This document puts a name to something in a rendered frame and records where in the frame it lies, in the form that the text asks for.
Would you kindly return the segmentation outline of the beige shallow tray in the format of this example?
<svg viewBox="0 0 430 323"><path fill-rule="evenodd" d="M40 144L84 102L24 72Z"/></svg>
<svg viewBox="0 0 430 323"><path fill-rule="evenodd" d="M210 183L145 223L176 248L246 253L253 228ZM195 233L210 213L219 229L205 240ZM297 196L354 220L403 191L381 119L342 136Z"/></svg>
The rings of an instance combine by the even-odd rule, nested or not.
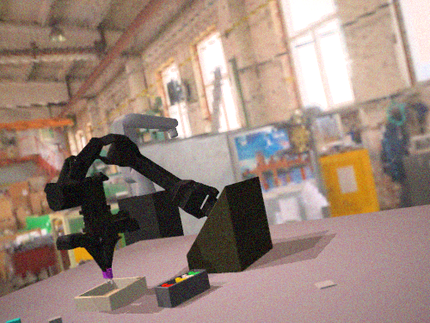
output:
<svg viewBox="0 0 430 323"><path fill-rule="evenodd" d="M74 297L77 311L113 311L148 289L146 277L115 278Z"/></svg>

